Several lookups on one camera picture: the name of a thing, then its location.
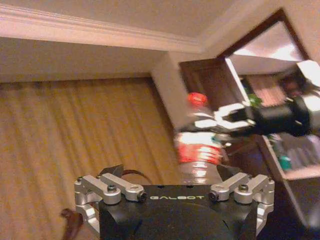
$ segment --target plastic bottle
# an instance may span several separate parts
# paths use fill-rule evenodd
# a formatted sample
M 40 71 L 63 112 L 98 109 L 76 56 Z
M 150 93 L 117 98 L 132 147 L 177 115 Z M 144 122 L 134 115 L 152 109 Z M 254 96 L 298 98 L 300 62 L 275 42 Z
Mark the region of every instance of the plastic bottle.
M 292 169 L 291 160 L 287 156 L 283 140 L 278 134 L 269 134 L 268 137 L 282 170 L 285 172 L 290 171 Z
M 212 111 L 206 107 L 207 98 L 200 93 L 188 96 L 190 122 L 212 119 Z M 183 131 L 176 135 L 179 152 L 179 170 L 186 185 L 216 184 L 222 182 L 217 171 L 221 162 L 222 145 L 214 140 L 214 132 Z

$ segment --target white ceiling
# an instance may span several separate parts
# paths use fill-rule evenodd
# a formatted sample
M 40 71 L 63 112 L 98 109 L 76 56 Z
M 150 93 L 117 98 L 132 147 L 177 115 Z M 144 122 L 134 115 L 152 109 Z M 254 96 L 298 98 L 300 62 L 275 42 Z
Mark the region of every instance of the white ceiling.
M 283 22 L 276 23 L 234 54 L 288 61 L 303 61 L 299 49 Z
M 296 61 L 286 61 L 260 56 L 234 54 L 230 59 L 238 75 L 281 73 L 296 65 Z
M 0 0 L 0 3 L 197 37 L 237 0 Z

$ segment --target screw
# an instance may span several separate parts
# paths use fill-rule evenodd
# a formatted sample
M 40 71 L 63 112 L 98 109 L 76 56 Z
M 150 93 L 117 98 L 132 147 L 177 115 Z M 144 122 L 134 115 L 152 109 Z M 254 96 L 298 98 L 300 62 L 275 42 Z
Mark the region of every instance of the screw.
M 209 192 L 208 197 L 211 202 L 215 203 L 219 200 L 219 195 L 216 192 Z
M 110 193 L 114 193 L 115 191 L 117 191 L 117 187 L 115 185 L 108 185 L 107 190 Z
M 145 192 L 141 192 L 138 195 L 138 202 L 139 203 L 144 203 L 147 200 L 147 194 Z
M 248 190 L 249 190 L 249 187 L 247 184 L 241 184 L 241 185 L 239 185 L 238 188 L 239 188 L 240 192 L 248 192 Z

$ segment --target curtain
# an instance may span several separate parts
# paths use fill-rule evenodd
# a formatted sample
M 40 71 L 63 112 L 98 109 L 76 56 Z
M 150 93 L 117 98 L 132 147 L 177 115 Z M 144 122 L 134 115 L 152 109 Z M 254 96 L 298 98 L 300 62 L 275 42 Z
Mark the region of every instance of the curtain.
M 61 239 L 75 179 L 105 167 L 177 184 L 160 101 L 150 78 L 0 84 L 0 239 Z
M 245 76 L 254 93 L 262 99 L 264 107 L 276 106 L 284 103 L 286 95 L 272 75 Z

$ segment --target silver metal bracket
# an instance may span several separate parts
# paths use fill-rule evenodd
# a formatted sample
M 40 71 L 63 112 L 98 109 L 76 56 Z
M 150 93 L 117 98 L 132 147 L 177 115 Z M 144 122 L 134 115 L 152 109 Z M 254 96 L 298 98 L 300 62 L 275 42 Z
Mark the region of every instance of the silver metal bracket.
M 141 185 L 132 184 L 110 173 L 103 174 L 99 179 L 87 175 L 74 182 L 75 210 L 82 215 L 84 224 L 97 236 L 100 235 L 100 225 L 96 216 L 96 203 L 103 200 L 107 205 L 118 204 L 121 193 L 129 201 L 142 202 L 146 198 Z
M 226 201 L 229 199 L 230 193 L 232 193 L 240 184 L 246 184 L 248 181 L 248 174 L 239 172 L 221 183 L 211 185 L 210 192 L 216 198 L 216 202 Z
M 265 175 L 257 175 L 250 179 L 245 173 L 238 173 L 226 181 L 210 187 L 209 197 L 216 202 L 226 201 L 229 194 L 234 192 L 234 200 L 240 204 L 258 203 L 256 234 L 264 228 L 267 216 L 274 210 L 275 182 Z
M 133 184 L 122 178 L 119 178 L 111 173 L 105 173 L 100 177 L 100 180 L 108 185 L 114 185 L 121 190 L 121 193 L 129 201 L 144 202 L 146 193 L 144 187 L 139 184 Z

